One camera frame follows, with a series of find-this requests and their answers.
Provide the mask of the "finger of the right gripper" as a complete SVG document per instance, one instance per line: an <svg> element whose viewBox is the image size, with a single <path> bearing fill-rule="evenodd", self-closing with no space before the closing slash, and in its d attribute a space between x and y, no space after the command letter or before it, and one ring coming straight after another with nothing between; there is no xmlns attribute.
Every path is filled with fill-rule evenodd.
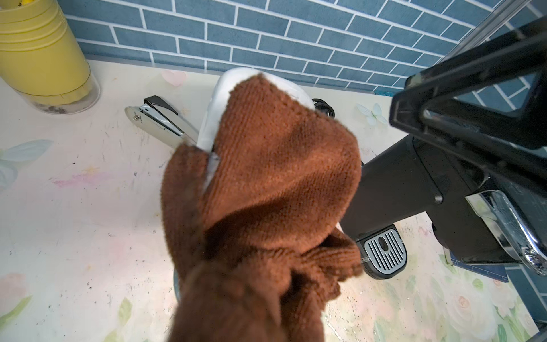
<svg viewBox="0 0 547 342"><path fill-rule="evenodd" d="M498 85L533 77L510 104L469 103ZM390 125L484 172L546 191L546 19L464 52L407 79Z"/></svg>

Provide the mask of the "black coffee machine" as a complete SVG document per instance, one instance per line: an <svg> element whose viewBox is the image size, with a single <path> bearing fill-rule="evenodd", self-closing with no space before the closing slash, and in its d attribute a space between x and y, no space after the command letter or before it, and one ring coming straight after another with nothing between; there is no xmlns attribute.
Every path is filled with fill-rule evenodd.
<svg viewBox="0 0 547 342"><path fill-rule="evenodd" d="M410 254L395 224L420 213L458 262L546 274L545 195L406 136L363 164L341 221L369 276L390 279L406 268Z"/></svg>

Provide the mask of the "brown cloth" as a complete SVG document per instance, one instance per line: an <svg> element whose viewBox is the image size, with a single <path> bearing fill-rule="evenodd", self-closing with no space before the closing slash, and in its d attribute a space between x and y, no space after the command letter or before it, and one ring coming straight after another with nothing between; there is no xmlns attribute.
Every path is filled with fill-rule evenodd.
<svg viewBox="0 0 547 342"><path fill-rule="evenodd" d="M323 341L321 315L363 272L338 228L356 137L262 74L230 94L212 152L182 144L161 189L180 299L170 341Z"/></svg>

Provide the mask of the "white coffee machine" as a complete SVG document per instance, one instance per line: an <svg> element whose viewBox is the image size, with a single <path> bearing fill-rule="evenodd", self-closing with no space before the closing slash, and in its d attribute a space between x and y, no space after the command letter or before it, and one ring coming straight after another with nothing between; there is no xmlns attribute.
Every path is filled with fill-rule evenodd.
<svg viewBox="0 0 547 342"><path fill-rule="evenodd" d="M199 130L197 139L197 147L199 149L205 152L212 152L220 121L226 111L231 92L241 82L259 74L263 74L270 83L304 107L311 110L315 109L312 98L302 87L292 81L252 68L232 68L224 72L215 85L211 101Z"/></svg>

